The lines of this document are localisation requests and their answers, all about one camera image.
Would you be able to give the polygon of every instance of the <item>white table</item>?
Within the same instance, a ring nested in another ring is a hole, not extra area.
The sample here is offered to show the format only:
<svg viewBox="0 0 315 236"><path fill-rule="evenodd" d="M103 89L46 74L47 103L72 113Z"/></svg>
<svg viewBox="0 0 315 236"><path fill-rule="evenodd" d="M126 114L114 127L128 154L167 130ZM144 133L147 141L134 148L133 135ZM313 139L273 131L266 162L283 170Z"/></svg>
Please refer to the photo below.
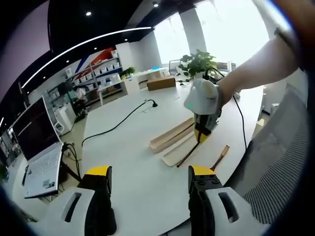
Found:
<svg viewBox="0 0 315 236"><path fill-rule="evenodd" d="M138 82L140 83L140 82L145 81L145 80L164 77L162 72L165 70L168 70L168 67L162 67L162 68L155 69L155 70L151 69L151 70L138 72L138 73L135 73L133 75L133 77L137 78Z"/></svg>
<svg viewBox="0 0 315 236"><path fill-rule="evenodd" d="M122 87L122 90L125 94L133 94L136 93L140 90L138 81L136 78L131 77L129 79L125 79L125 80L119 80L113 83L110 83L109 85L106 86L100 86L97 89L98 92L98 96L99 96L99 100L101 105L103 106L103 92L108 89L109 87L112 87L114 85L120 84Z"/></svg>
<svg viewBox="0 0 315 236"><path fill-rule="evenodd" d="M9 166L9 179L3 184L3 188L13 204L28 217L34 220L41 220L46 213L47 205L38 198L25 199L24 186L22 180L25 173L25 167L28 162L23 154L20 154L16 160Z"/></svg>
<svg viewBox="0 0 315 236"><path fill-rule="evenodd" d="M158 236L189 218L188 166L211 167L225 145L229 152L216 168L222 184L230 178L244 152L241 115L233 100L222 110L218 126L180 168L169 167L154 154L149 141L168 131L192 113L183 107L189 92L185 88L166 88L124 96L91 111L84 138L106 131L124 119L144 99L145 104L112 132L87 140L83 146L82 174L96 166L111 165L111 202L117 221L115 235ZM243 90L239 106L245 120L247 143L250 142L260 113L263 87Z"/></svg>

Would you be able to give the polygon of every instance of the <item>human arm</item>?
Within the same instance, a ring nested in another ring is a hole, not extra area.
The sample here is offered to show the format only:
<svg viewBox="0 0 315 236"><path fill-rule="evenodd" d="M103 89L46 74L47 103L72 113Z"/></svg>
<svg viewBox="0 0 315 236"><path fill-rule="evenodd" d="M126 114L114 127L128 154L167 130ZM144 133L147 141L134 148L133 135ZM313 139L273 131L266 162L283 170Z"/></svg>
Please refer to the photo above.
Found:
<svg viewBox="0 0 315 236"><path fill-rule="evenodd" d="M223 94L223 105L234 93L282 80L297 68L298 61L293 51L276 36L248 61L217 83Z"/></svg>

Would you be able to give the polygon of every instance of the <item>white pillar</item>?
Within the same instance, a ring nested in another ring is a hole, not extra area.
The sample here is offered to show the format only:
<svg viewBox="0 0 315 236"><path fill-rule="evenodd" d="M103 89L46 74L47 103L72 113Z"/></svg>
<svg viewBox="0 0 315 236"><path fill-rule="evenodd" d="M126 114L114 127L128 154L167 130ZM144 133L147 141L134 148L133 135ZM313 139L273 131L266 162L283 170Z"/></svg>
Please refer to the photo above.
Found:
<svg viewBox="0 0 315 236"><path fill-rule="evenodd" d="M180 13L180 16L186 33L190 53L196 53L197 49L206 52L206 42L196 8Z"/></svg>

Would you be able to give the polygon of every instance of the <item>wooden plank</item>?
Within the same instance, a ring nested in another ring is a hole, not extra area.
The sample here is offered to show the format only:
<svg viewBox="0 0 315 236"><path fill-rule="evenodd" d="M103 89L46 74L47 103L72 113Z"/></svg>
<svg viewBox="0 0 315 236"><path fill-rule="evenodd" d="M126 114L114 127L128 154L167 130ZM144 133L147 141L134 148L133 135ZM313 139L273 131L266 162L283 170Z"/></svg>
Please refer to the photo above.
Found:
<svg viewBox="0 0 315 236"><path fill-rule="evenodd" d="M166 165L175 166L185 157L185 155L187 155L187 153L189 153L189 151L197 143L194 133L188 134L182 140L183 141L180 142L179 145L174 147L171 151L169 151L162 157L162 160L166 163Z"/></svg>
<svg viewBox="0 0 315 236"><path fill-rule="evenodd" d="M194 129L194 119L189 118L166 133L150 141L150 147L154 153L158 153L176 143Z"/></svg>

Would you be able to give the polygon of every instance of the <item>laptop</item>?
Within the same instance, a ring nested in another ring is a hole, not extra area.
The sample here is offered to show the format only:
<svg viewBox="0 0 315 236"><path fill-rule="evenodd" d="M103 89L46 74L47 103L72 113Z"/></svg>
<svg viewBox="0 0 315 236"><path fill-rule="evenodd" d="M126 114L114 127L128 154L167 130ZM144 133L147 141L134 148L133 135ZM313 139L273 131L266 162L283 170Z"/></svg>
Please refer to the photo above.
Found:
<svg viewBox="0 0 315 236"><path fill-rule="evenodd" d="M13 132L29 164L24 198L56 193L63 143L48 116L43 97L19 116L13 124Z"/></svg>

